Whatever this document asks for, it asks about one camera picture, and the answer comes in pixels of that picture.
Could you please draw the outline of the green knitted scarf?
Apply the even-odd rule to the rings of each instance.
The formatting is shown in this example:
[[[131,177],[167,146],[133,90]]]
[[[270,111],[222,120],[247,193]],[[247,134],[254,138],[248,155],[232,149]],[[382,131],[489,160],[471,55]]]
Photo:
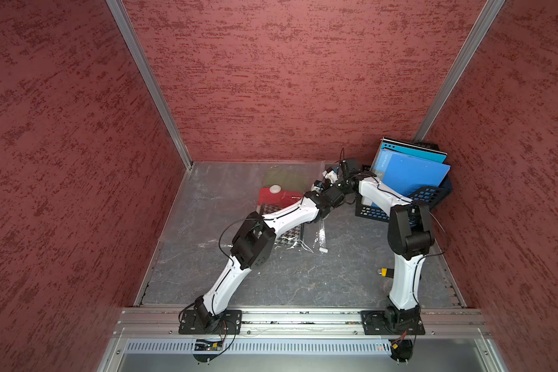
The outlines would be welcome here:
[[[270,167],[263,176],[262,186],[271,187],[280,186],[288,191],[309,190],[314,181],[318,178],[318,174],[311,169],[301,167]]]

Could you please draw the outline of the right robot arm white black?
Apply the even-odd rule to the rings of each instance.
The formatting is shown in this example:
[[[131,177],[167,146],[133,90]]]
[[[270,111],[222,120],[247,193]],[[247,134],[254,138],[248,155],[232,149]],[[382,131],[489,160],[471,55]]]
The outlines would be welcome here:
[[[336,173],[339,189],[370,199],[388,216],[387,242],[395,255],[395,268],[384,322],[393,332],[407,329],[419,321],[421,271],[435,243],[429,205],[399,194],[362,171],[353,158],[339,161]]]

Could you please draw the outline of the clear plastic vacuum bag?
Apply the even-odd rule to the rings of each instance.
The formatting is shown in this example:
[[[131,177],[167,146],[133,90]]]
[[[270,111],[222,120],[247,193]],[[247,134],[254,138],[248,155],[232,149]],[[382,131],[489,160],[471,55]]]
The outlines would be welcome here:
[[[195,163],[182,181],[167,218],[160,261],[192,262],[203,256],[226,262],[239,220],[257,209],[264,173],[276,166],[311,169],[318,180],[325,163]]]

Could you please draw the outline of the houndstooth black white scarf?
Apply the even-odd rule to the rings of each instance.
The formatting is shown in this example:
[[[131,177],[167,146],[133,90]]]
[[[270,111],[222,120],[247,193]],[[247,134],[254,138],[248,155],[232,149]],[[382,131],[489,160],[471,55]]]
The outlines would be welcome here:
[[[275,213],[281,210],[280,206],[274,206],[269,204],[262,204],[258,209],[261,215],[267,215],[271,213]],[[304,239],[304,230],[305,226],[300,224],[289,231],[282,234],[280,237],[277,237],[274,242],[275,248],[285,248],[291,249],[294,248],[298,243],[302,243]]]

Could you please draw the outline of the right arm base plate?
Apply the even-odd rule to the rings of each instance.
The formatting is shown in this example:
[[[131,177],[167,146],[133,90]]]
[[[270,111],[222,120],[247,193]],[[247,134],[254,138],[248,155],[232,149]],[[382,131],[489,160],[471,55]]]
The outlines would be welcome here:
[[[424,336],[426,334],[419,308],[410,310],[361,311],[361,323],[367,336],[395,336],[407,335]]]

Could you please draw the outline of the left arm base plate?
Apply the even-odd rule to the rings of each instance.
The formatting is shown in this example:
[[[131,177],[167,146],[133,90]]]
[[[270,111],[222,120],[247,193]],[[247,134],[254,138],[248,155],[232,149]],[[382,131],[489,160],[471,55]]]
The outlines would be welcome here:
[[[201,319],[197,311],[185,310],[179,317],[178,333],[180,335],[238,335],[242,316],[241,310],[226,310],[217,316],[206,316]]]

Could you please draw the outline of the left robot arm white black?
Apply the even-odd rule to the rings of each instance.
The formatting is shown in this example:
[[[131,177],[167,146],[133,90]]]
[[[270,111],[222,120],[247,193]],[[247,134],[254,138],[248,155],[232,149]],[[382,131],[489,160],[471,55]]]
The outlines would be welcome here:
[[[331,210],[344,203],[345,181],[317,181],[312,190],[289,206],[261,215],[252,212],[241,219],[242,225],[232,239],[228,261],[215,284],[189,305],[206,333],[213,332],[222,322],[229,300],[246,276],[263,265],[271,255],[275,240],[305,223],[324,219]]]

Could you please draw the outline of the red knitted scarf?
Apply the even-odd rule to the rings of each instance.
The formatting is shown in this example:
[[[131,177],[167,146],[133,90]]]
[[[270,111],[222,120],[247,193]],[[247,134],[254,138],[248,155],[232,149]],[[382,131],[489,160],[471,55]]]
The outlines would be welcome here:
[[[264,203],[274,206],[280,206],[281,209],[287,208],[296,202],[300,202],[303,198],[301,192],[291,192],[281,189],[278,194],[271,194],[269,187],[261,188],[257,202],[257,209]]]

